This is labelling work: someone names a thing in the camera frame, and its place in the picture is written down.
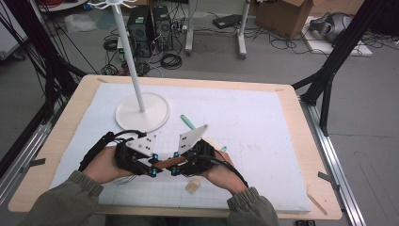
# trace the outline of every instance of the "person's arm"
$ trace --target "person's arm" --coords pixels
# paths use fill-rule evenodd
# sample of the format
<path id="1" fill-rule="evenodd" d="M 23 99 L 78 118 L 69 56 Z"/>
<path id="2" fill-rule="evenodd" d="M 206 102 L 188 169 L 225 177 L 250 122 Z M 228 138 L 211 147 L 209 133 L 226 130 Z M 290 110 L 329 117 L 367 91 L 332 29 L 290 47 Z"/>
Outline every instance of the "person's arm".
<path id="1" fill-rule="evenodd" d="M 83 171 L 74 171 L 60 186 L 43 193 L 20 225 L 86 225 L 103 191 L 101 184 L 131 172 L 118 169 L 115 147 L 106 147 Z"/>
<path id="2" fill-rule="evenodd" d="M 217 152 L 216 157 L 233 165 L 227 153 Z M 202 174 L 214 185 L 227 189 L 232 197 L 227 200 L 230 209 L 230 226 L 278 226 L 279 219 L 270 201 L 260 196 L 255 187 L 247 188 L 234 172 L 222 165 L 214 165 Z"/>

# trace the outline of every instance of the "wooden table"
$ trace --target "wooden table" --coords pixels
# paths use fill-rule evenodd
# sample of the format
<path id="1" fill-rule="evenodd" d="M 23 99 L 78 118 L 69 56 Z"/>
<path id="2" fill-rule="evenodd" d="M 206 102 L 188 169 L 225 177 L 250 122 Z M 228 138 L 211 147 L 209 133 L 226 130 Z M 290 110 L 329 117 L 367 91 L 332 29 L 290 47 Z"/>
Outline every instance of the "wooden table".
<path id="1" fill-rule="evenodd" d="M 166 78 L 139 78 L 139 81 L 142 85 L 276 92 L 280 99 L 308 197 L 311 201 L 311 211 L 309 213 L 278 213 L 279 218 L 339 219 L 342 217 L 341 208 L 331 184 L 317 176 L 319 171 L 326 173 L 326 170 L 295 91 L 291 86 Z M 82 120 L 96 93 L 97 87 L 102 83 L 129 84 L 132 83 L 132 80 L 130 77 L 104 75 L 88 75 L 84 77 L 37 156 L 37 159 L 46 158 L 46 163 L 29 170 L 8 205 L 10 211 L 28 212 L 38 196 L 48 190 L 62 154 L 72 140 L 80 120 Z M 95 213 L 216 218 L 226 217 L 229 211 L 99 205 Z"/>

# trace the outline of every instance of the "person's left hand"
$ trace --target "person's left hand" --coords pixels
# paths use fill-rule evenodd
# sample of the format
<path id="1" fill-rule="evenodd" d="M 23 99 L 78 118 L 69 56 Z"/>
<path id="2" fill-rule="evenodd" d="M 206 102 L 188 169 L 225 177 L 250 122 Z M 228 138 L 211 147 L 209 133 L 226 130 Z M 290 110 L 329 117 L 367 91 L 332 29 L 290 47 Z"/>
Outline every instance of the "person's left hand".
<path id="1" fill-rule="evenodd" d="M 106 184 L 120 177 L 132 176 L 133 173 L 120 169 L 114 158 L 116 146 L 105 147 L 83 170 L 83 173 L 93 181 Z"/>

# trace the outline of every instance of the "teal handle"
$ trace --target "teal handle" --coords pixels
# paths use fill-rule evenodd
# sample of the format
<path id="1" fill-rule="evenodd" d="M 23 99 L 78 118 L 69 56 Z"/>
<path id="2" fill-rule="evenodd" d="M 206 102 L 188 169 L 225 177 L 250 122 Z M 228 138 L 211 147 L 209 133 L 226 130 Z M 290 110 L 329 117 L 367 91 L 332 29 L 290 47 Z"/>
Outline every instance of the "teal handle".
<path id="1" fill-rule="evenodd" d="M 194 130 L 196 129 L 196 126 L 189 120 L 185 115 L 181 115 L 180 118 L 184 121 L 184 123 L 190 127 L 190 129 Z"/>

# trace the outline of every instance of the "round white base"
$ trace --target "round white base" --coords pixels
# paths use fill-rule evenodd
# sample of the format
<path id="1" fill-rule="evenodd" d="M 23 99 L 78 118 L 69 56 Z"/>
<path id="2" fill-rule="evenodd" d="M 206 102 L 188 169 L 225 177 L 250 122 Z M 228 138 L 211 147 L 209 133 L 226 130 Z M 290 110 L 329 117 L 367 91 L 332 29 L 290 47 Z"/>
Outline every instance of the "round white base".
<path id="1" fill-rule="evenodd" d="M 130 96 L 117 108 L 117 122 L 125 130 L 150 133 L 161 128 L 168 120 L 168 102 L 155 93 L 142 93 L 145 112 L 140 112 L 137 97 Z"/>

